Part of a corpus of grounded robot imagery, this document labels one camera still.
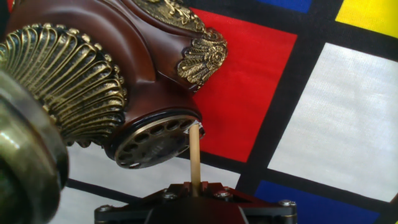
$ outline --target wooden dowel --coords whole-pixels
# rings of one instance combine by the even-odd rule
[[[189,145],[191,158],[191,183],[192,196],[200,194],[200,147],[199,147],[199,124],[194,124],[189,129]]]

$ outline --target yellow rectangle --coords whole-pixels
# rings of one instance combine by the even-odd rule
[[[398,0],[344,0],[336,21],[398,38]]]

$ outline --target fabric backdrop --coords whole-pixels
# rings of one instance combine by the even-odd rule
[[[398,223],[398,1],[185,4],[229,50],[195,95],[207,132],[203,180],[296,201],[301,224]],[[124,194],[190,177],[187,153],[124,170],[97,146],[69,152],[71,180],[52,223],[92,223],[95,208],[134,200]]]

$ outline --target bolt head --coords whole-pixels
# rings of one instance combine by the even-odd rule
[[[176,196],[176,194],[173,193],[173,192],[165,192],[165,193],[163,194],[163,198],[164,198],[164,199],[167,199],[167,200],[173,200],[173,199],[176,199],[177,196]]]
[[[103,205],[98,209],[99,212],[107,212],[110,210],[112,210],[112,206],[110,205]]]
[[[215,193],[214,196],[218,198],[226,198],[231,196],[231,193],[226,190],[220,190],[219,192]]]
[[[281,200],[279,202],[279,205],[281,205],[281,206],[296,206],[296,203],[292,202],[291,200]]]

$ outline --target blue rectangle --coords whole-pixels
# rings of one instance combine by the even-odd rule
[[[297,203],[297,223],[372,224],[379,213],[329,198],[261,181],[255,196],[267,202],[288,199]]]
[[[258,0],[258,1],[304,13],[307,13],[311,6],[311,0]]]

